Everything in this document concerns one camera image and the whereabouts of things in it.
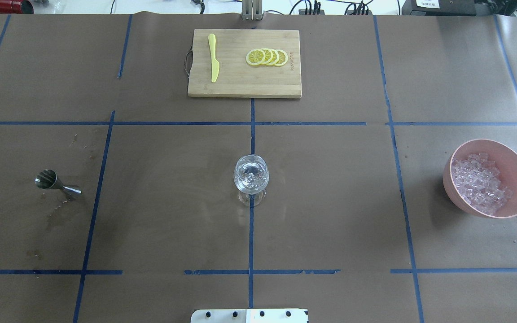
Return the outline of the black box device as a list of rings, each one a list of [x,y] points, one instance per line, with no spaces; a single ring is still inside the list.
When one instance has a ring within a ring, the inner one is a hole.
[[[474,0],[405,0],[402,16],[476,16]]]

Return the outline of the bamboo cutting board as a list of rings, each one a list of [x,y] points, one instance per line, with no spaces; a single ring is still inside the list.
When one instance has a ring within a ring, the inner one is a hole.
[[[220,72],[211,82],[208,35],[217,37]],[[289,56],[282,67],[250,66],[248,51],[271,48]],[[302,97],[300,32],[298,30],[196,29],[193,32],[193,62],[189,71],[190,97],[281,98]]]

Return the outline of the steel cocktail jigger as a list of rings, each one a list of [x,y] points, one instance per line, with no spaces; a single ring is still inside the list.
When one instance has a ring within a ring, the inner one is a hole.
[[[82,189],[76,185],[65,185],[51,169],[45,169],[35,176],[35,185],[43,190],[59,190],[69,200],[74,200],[82,195]]]

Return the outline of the pink bowl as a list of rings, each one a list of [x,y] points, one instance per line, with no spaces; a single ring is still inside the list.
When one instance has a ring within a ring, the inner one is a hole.
[[[500,171],[501,183],[513,191],[512,198],[494,215],[476,210],[462,197],[451,175],[451,162],[464,160],[473,153],[488,153]],[[449,157],[443,169],[443,187],[451,202],[467,214],[481,218],[508,219],[517,216],[517,153],[510,147],[490,139],[474,139],[462,143]]]

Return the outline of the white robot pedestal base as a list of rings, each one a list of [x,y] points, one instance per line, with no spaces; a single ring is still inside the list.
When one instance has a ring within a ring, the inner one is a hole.
[[[193,312],[191,323],[308,323],[307,309],[200,309]]]

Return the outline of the clear wine glass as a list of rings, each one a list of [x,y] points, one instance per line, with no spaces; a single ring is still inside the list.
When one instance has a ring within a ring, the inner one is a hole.
[[[259,155],[245,155],[236,162],[233,181],[237,188],[238,200],[256,207],[266,196],[270,172],[266,161]]]

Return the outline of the red cylinder can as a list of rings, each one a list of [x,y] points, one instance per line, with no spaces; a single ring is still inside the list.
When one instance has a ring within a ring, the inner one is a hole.
[[[29,0],[0,0],[0,14],[33,14]]]

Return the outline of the yellow plastic knife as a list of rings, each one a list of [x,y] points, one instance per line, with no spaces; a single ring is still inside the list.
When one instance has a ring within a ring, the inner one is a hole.
[[[220,62],[217,59],[217,37],[215,34],[208,35],[208,45],[210,50],[211,82],[215,83],[220,72]]]

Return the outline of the clear ice cubes pile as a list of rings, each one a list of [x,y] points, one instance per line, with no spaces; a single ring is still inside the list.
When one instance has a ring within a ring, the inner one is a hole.
[[[501,180],[501,171],[486,152],[451,160],[451,176],[458,194],[477,211],[496,215],[513,196]]]

